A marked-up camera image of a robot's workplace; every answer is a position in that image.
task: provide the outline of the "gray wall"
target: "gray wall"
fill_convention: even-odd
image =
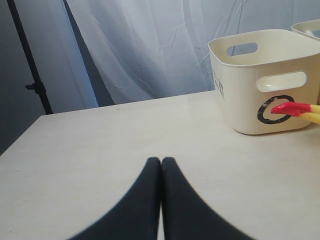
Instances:
[[[54,113],[97,107],[62,1],[15,0]],[[44,110],[9,7],[0,0],[0,153]]]

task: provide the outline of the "white table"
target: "white table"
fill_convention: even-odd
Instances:
[[[320,127],[237,133],[213,91],[40,117],[0,157],[0,239],[73,236],[151,156],[175,157],[199,195],[258,240],[319,239]]]

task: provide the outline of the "white storage bin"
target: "white storage bin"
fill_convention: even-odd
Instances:
[[[294,33],[301,34],[306,37],[320,41],[320,37],[318,37],[320,35],[317,35],[317,36],[314,35],[315,31],[320,33],[320,19],[304,21],[304,22],[294,24],[291,27],[291,29]],[[320,105],[320,90],[318,94],[317,103]]]
[[[255,43],[252,53],[229,56],[233,46]],[[227,122],[257,135],[300,129],[310,122],[271,114],[287,102],[315,104],[320,87],[320,42],[287,30],[270,29],[208,43],[215,89]]]

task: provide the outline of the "white backdrop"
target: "white backdrop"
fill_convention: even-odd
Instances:
[[[320,19],[319,0],[68,0],[116,104],[214,88],[207,42]]]

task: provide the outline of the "black light stand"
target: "black light stand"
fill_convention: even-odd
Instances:
[[[46,88],[44,86],[44,83],[41,81],[37,67],[36,67],[36,63],[34,60],[34,57],[32,55],[27,37],[26,37],[26,33],[24,31],[24,28],[22,26],[20,17],[19,17],[19,13],[17,10],[17,6],[15,4],[15,0],[6,0],[6,2],[8,3],[10,12],[11,12],[11,16],[12,19],[14,21],[14,25],[15,28],[17,30],[17,33],[19,35],[19,39],[20,42],[22,44],[22,48],[25,54],[25,57],[28,61],[33,79],[34,79],[34,83],[32,83],[31,85],[26,85],[26,89],[28,90],[34,90],[34,92],[36,94],[39,95],[40,100],[42,102],[42,106],[44,108],[45,114],[49,115],[49,114],[53,114],[47,94],[46,94]]]

